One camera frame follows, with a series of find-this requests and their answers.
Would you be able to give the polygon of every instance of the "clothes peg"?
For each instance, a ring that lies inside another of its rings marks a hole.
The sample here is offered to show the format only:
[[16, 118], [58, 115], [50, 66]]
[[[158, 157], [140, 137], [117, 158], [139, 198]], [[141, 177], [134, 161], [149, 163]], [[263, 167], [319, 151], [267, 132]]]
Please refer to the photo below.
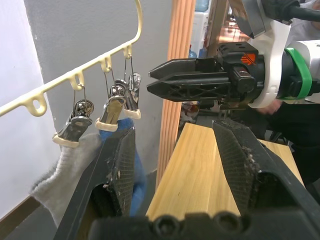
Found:
[[86, 99], [78, 101], [61, 131], [53, 135], [53, 142], [56, 144], [76, 148], [79, 145], [80, 137], [92, 124], [89, 118], [94, 111], [94, 104]]
[[95, 127], [108, 132], [117, 131], [117, 121], [125, 103], [126, 99], [123, 96], [111, 95], [103, 106], [102, 116], [95, 121]]
[[124, 114], [131, 119], [140, 119], [141, 113], [138, 107], [139, 87], [130, 90], [128, 83], [122, 79], [115, 80], [115, 85], [111, 87], [111, 95], [118, 93], [125, 99]]

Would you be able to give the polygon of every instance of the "blue cloth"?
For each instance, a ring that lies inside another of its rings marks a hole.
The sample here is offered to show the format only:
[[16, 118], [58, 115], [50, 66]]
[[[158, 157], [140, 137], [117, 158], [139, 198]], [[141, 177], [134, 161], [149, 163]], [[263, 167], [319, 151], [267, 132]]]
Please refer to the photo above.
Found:
[[[118, 120], [117, 131], [123, 130], [123, 129], [129, 129], [133, 126], [134, 126], [134, 122], [130, 118], [121, 119], [121, 120]], [[99, 130], [99, 133], [103, 142], [106, 141], [106, 139], [113, 134], [113, 132], [111, 131], [103, 131], [103, 130]], [[137, 149], [135, 149], [134, 183], [133, 183], [130, 216], [134, 216], [137, 213], [142, 201], [144, 200], [146, 189], [147, 189], [147, 184], [146, 184], [145, 170], [144, 170], [144, 167], [142, 166]]]

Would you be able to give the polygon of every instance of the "robotic arm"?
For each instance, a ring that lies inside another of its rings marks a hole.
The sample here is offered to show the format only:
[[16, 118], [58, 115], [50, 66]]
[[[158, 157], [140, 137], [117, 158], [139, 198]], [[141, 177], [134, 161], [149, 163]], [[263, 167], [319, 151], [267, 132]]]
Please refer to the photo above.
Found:
[[268, 106], [275, 98], [303, 99], [320, 92], [320, 42], [285, 49], [292, 18], [320, 22], [320, 12], [297, 0], [229, 0], [248, 42], [218, 46], [210, 58], [173, 59], [149, 72], [147, 90], [174, 102], [220, 100], [220, 109]]

